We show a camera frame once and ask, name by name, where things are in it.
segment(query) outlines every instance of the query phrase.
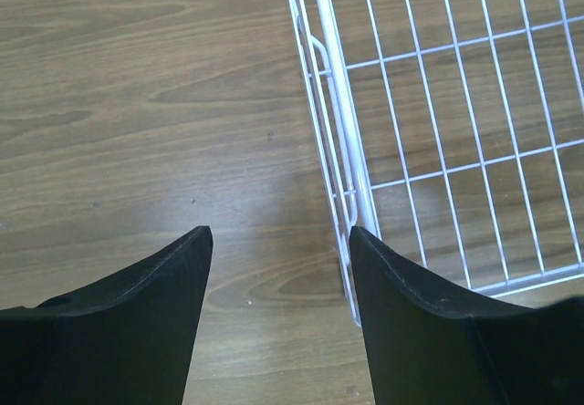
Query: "wood grain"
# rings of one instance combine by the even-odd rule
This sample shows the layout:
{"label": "wood grain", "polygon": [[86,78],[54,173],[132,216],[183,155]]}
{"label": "wood grain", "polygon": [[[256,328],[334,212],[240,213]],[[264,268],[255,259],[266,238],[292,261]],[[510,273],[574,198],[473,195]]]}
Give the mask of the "wood grain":
{"label": "wood grain", "polygon": [[[556,1],[527,1],[533,23],[558,18]],[[584,0],[566,1],[570,16],[584,14]],[[422,46],[449,43],[442,1],[412,2]],[[497,32],[522,24],[516,1],[489,2]],[[384,53],[411,51],[403,0],[373,3]],[[348,62],[375,58],[364,0],[335,4]],[[485,34],[476,0],[453,7],[462,39]],[[562,30],[554,29],[535,37],[557,139],[568,141],[584,135],[584,119]],[[572,35],[584,63],[584,24]],[[510,143],[489,54],[469,47],[464,62],[485,154],[495,157]],[[521,148],[535,148],[547,135],[525,39],[501,42],[500,54]],[[425,64],[448,166],[476,161],[454,54]],[[332,248],[287,0],[0,0],[0,66],[0,307],[33,306],[208,224],[214,262],[184,402],[372,403]],[[434,170],[417,62],[387,69],[408,167]],[[371,178],[395,180],[401,165],[380,68],[350,78]],[[565,149],[561,158],[584,236],[581,152]],[[493,187],[514,273],[522,274],[533,244],[515,169],[492,167]],[[561,265],[573,258],[553,170],[549,154],[526,162],[543,248]],[[472,267],[480,282],[493,281],[482,180],[468,171],[452,182]],[[430,259],[460,280],[443,183],[420,182],[414,192]],[[376,200],[386,240],[419,260],[404,189],[379,189]],[[520,302],[578,291],[572,283]]]}

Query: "wire basket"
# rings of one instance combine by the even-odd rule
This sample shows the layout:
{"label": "wire basket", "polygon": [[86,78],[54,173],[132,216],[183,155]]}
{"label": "wire basket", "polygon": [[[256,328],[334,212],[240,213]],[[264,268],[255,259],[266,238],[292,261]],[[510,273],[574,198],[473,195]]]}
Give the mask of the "wire basket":
{"label": "wire basket", "polygon": [[357,324],[357,223],[487,296],[584,276],[584,0],[289,3]]}

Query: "white wire rack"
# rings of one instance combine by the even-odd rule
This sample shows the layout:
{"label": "white wire rack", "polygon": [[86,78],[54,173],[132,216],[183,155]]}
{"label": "white wire rack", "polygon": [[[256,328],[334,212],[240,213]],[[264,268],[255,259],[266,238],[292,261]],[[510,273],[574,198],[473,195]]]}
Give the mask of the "white wire rack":
{"label": "white wire rack", "polygon": [[[474,291],[487,296],[507,296],[584,276],[584,265],[582,264],[576,219],[572,212],[571,197],[568,191],[568,186],[566,185],[562,160],[560,159],[561,150],[566,149],[567,147],[576,147],[584,143],[584,139],[571,139],[557,142],[552,118],[553,115],[552,112],[550,112],[547,98],[546,84],[542,77],[542,72],[540,71],[539,56],[536,42],[534,41],[534,34],[538,31],[553,28],[563,30],[562,36],[565,37],[571,72],[573,74],[566,75],[565,78],[574,78],[575,80],[576,90],[574,91],[574,97],[579,97],[579,114],[581,114],[582,110],[584,110],[584,92],[582,89],[578,55],[571,34],[571,29],[573,24],[578,22],[584,23],[584,16],[568,16],[565,1],[557,0],[561,19],[546,22],[545,24],[532,25],[530,22],[530,14],[527,10],[526,0],[518,1],[523,19],[523,26],[509,31],[495,32],[493,29],[492,17],[489,13],[489,2],[488,0],[480,0],[486,36],[459,40],[457,25],[454,22],[454,12],[451,5],[452,0],[442,0],[442,5],[444,6],[446,13],[446,20],[444,22],[450,30],[452,42],[437,47],[422,47],[422,42],[418,35],[418,26],[416,25],[412,0],[404,0],[414,48],[409,52],[386,56],[383,53],[380,30],[378,29],[379,22],[376,19],[373,0],[364,0],[363,4],[367,8],[371,33],[375,43],[376,57],[366,57],[366,60],[347,64],[347,59],[343,53],[343,47],[341,45],[341,35],[333,0],[316,0],[320,22],[318,30],[321,29],[322,31],[324,43],[320,42],[312,34],[307,11],[307,1],[289,0],[290,11],[296,29],[296,39],[302,74],[307,88],[308,105],[310,107],[316,134],[318,156],[322,165],[328,203],[337,238],[343,285],[351,313],[357,324],[360,323],[360,316],[354,296],[350,271],[348,249],[349,231],[353,225],[359,222],[360,225],[363,225],[370,232],[381,238],[380,219],[378,218],[378,210],[374,202],[374,193],[383,188],[391,188],[399,185],[405,187],[409,201],[409,209],[412,213],[413,230],[415,231],[421,262],[424,266],[432,269],[432,264],[429,265],[426,255],[424,237],[422,235],[422,228],[419,221],[420,218],[418,216],[419,210],[417,209],[417,202],[414,199],[412,189],[416,182],[431,178],[443,179],[445,200],[447,201],[447,208],[450,216],[450,221],[444,221],[444,223],[451,223],[454,227],[457,253],[464,271],[464,281],[466,285]],[[540,146],[529,151],[520,150],[512,106],[509,102],[504,72],[502,71],[501,61],[498,55],[499,49],[497,47],[497,41],[512,36],[523,36],[527,39],[528,53],[530,55],[533,72],[535,73],[539,102],[543,108],[549,139],[549,145]],[[481,44],[488,46],[489,54],[495,67],[498,91],[500,92],[500,97],[502,99],[503,111],[511,141],[512,153],[503,157],[488,158],[485,155],[478,121],[476,120],[475,106],[464,66],[462,49]],[[474,163],[448,166],[444,155],[442,136],[434,111],[431,83],[428,78],[428,65],[425,61],[427,56],[444,51],[454,52],[455,55],[455,62],[459,74],[458,77],[463,88],[467,114],[472,126],[475,150],[478,153],[478,161]],[[438,152],[438,160],[440,164],[439,170],[415,175],[410,174],[406,162],[407,154],[403,146],[401,127],[400,122],[398,121],[399,111],[395,106],[394,88],[391,84],[392,75],[387,68],[387,65],[391,62],[406,60],[408,58],[417,61],[417,66],[422,79],[422,88],[429,112],[429,120],[432,126],[433,138],[435,140],[435,148]],[[380,111],[379,114],[390,115],[391,117],[391,124],[397,143],[397,152],[401,165],[400,178],[377,184],[371,184],[366,151],[364,150],[360,133],[360,115],[355,107],[353,92],[351,91],[349,80],[349,72],[351,70],[366,67],[378,67],[381,70],[381,78],[385,89],[385,96],[387,97],[389,111]],[[527,177],[524,173],[524,163],[528,156],[542,153],[550,153],[553,156],[555,170],[551,170],[549,175],[556,175],[558,179],[558,190],[561,194],[561,198],[558,197],[558,199],[561,200],[565,211],[565,217],[567,219],[567,226],[571,238],[570,248],[573,252],[573,262],[568,265],[547,265],[544,252],[540,247],[537,218],[534,217],[534,204],[530,199],[530,190],[527,184]],[[530,237],[532,238],[535,247],[535,257],[533,260],[537,261],[536,272],[523,274],[519,277],[512,276],[508,269],[506,239],[504,239],[505,237],[497,216],[497,208],[492,188],[492,178],[488,172],[491,165],[504,162],[514,162],[516,165],[518,188],[520,189],[523,206],[525,206],[525,212],[527,214]],[[484,188],[490,224],[492,225],[491,228],[494,233],[496,250],[499,255],[499,266],[502,272],[502,278],[499,279],[499,281],[488,285],[473,285],[473,279],[471,276],[472,269],[469,267],[467,251],[464,246],[463,236],[461,235],[459,212],[457,210],[453,188],[451,187],[452,174],[468,170],[479,170],[481,172],[482,187]]]}

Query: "metal wire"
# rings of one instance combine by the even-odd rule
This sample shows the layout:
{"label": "metal wire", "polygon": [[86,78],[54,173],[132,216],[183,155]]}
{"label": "metal wire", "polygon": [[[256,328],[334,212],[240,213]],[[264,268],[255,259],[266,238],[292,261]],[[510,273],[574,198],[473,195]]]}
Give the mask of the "metal wire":
{"label": "metal wire", "polygon": [[[301,58],[301,64],[305,77],[305,83],[308,89],[308,101],[313,114],[315,127],[317,129],[320,128],[317,136],[318,155],[323,165],[323,172],[326,172],[324,180],[325,186],[328,190],[329,204],[331,206],[332,218],[335,224],[335,231],[341,255],[343,283],[345,285],[345,291],[348,296],[349,304],[351,305],[353,316],[358,324],[360,322],[359,312],[355,304],[354,294],[352,294],[353,288],[350,284],[350,274],[348,263],[346,262],[348,259],[347,240],[349,236],[349,227],[347,227],[347,224],[353,225],[355,223],[355,215],[357,212],[359,214],[360,221],[365,221],[366,224],[371,228],[371,231],[377,235],[381,235],[377,210],[375,209],[374,201],[372,199],[372,192],[382,188],[390,188],[398,185],[405,186],[409,207],[412,213],[413,229],[416,234],[416,242],[420,250],[422,263],[425,266],[430,266],[432,268],[432,264],[428,264],[428,254],[424,249],[422,225],[418,212],[419,210],[417,208],[418,206],[412,191],[412,186],[416,182],[431,178],[443,179],[446,190],[446,199],[450,211],[450,218],[454,227],[457,249],[464,270],[464,279],[467,286],[473,288],[475,291],[481,292],[482,294],[486,294],[488,296],[506,296],[516,292],[526,291],[528,289],[546,286],[552,283],[565,282],[584,276],[584,264],[582,263],[581,251],[579,247],[577,222],[575,221],[572,203],[570,202],[570,194],[568,191],[568,186],[566,185],[565,173],[562,168],[562,160],[560,157],[560,150],[574,148],[584,144],[584,137],[582,139],[574,139],[567,142],[557,142],[552,113],[550,111],[548,102],[548,95],[546,93],[546,81],[539,67],[539,58],[537,55],[537,47],[533,34],[538,31],[548,30],[554,27],[563,28],[570,57],[570,65],[574,79],[576,81],[579,104],[582,111],[584,112],[584,92],[582,88],[582,80],[580,77],[578,56],[576,54],[576,49],[574,47],[574,42],[571,35],[572,25],[578,22],[584,22],[584,15],[568,16],[565,1],[558,0],[561,20],[547,22],[545,24],[532,25],[527,10],[526,0],[518,0],[524,26],[502,33],[494,33],[491,15],[489,12],[488,0],[480,0],[482,16],[484,19],[487,35],[471,38],[468,40],[460,40],[456,31],[456,23],[454,21],[451,0],[443,0],[443,4],[446,10],[447,23],[452,37],[452,43],[447,45],[440,45],[437,47],[422,48],[418,36],[418,29],[413,11],[412,0],[404,0],[410,31],[412,33],[414,50],[397,55],[385,56],[381,46],[378,20],[375,16],[373,1],[365,0],[365,6],[367,7],[369,15],[369,23],[372,30],[373,40],[375,42],[377,56],[367,57],[370,59],[348,64],[341,46],[341,36],[339,27],[336,22],[333,0],[317,0],[320,24],[323,29],[326,45],[323,45],[316,39],[312,38],[308,28],[309,21],[304,3],[298,2],[298,0],[290,1],[293,16],[295,14],[295,10],[294,6],[292,5],[292,1],[296,2],[296,6],[301,7],[300,11],[297,12],[297,17],[300,19],[300,23],[296,24],[297,42],[299,44],[298,48],[301,54],[302,51],[307,54],[307,59],[304,59],[303,57]],[[497,41],[516,36],[524,36],[524,38],[527,40],[531,65],[533,67],[537,83],[539,100],[543,108],[544,119],[547,126],[547,135],[549,138],[549,145],[530,151],[521,151],[519,148],[513,113],[509,103],[509,98],[507,96],[505,77],[501,68],[501,63],[497,51]],[[481,142],[481,133],[475,114],[475,106],[473,104],[468,78],[464,69],[464,59],[462,52],[463,48],[465,47],[482,44],[488,45],[491,53],[491,58],[495,68],[496,82],[503,103],[506,125],[513,149],[512,154],[507,154],[505,156],[496,157],[493,159],[488,159],[485,156],[485,149],[483,143]],[[317,68],[317,60],[314,56],[315,50],[317,50],[322,55],[322,63],[324,64],[324,68]],[[426,65],[424,63],[424,56],[444,51],[453,51],[456,57],[456,65],[458,68],[460,83],[463,88],[464,100],[468,110],[468,118],[472,127],[474,146],[478,155],[478,162],[467,163],[453,167],[448,167],[446,164],[446,158],[443,151],[443,138],[438,128],[436,113],[433,105],[431,83],[428,79]],[[420,175],[411,175],[408,171],[406,151],[404,149],[404,143],[402,139],[402,130],[398,121],[399,112],[397,111],[394,102],[393,92],[396,90],[396,88],[392,85],[390,72],[386,68],[386,64],[388,63],[406,60],[409,58],[416,59],[417,61],[418,69],[422,79],[423,92],[428,107],[429,120],[432,125],[436,151],[440,162],[440,170],[426,172]],[[359,114],[358,111],[356,111],[353,102],[349,83],[349,72],[351,70],[372,66],[379,66],[381,69],[385,97],[388,102],[389,116],[391,118],[393,132],[397,143],[397,155],[402,171],[401,178],[391,182],[382,182],[378,184],[370,183],[368,174],[369,169],[367,166],[367,159],[365,157],[366,154],[363,149],[361,136],[359,134]],[[324,104],[323,89],[320,86],[320,83],[317,83],[317,80],[319,80],[320,76],[326,76],[328,80],[329,95],[331,97],[330,101],[333,107],[333,120],[339,133],[340,158],[343,160],[345,185],[347,185],[347,190],[343,189],[338,158],[335,154],[331,154],[331,151],[334,152],[334,142],[332,141],[331,137],[331,127],[329,125],[329,120],[328,118],[323,118],[323,114],[326,114],[326,106],[319,105]],[[530,199],[529,188],[523,166],[525,158],[545,153],[551,153],[553,156],[555,171],[556,175],[558,176],[561,200],[566,212],[567,222],[571,235],[571,243],[573,244],[577,259],[573,265],[561,266],[560,268],[547,268],[544,262],[542,248],[538,238],[537,221],[534,216],[533,203]],[[520,190],[526,209],[527,220],[529,223],[529,232],[537,257],[539,272],[536,274],[523,275],[513,278],[510,276],[509,263],[506,258],[505,239],[502,235],[500,222],[497,217],[494,193],[488,172],[489,166],[504,162],[514,162],[516,165],[516,174],[519,179]],[[503,276],[500,282],[495,282],[486,286],[473,286],[473,276],[467,262],[467,252],[464,249],[461,224],[459,222],[456,202],[451,187],[451,174],[469,170],[480,170],[481,172],[483,179],[483,189],[485,190],[486,201],[489,209],[490,224],[492,224],[493,232],[495,234],[497,250],[503,272]],[[335,203],[339,203],[340,207],[337,208]]]}

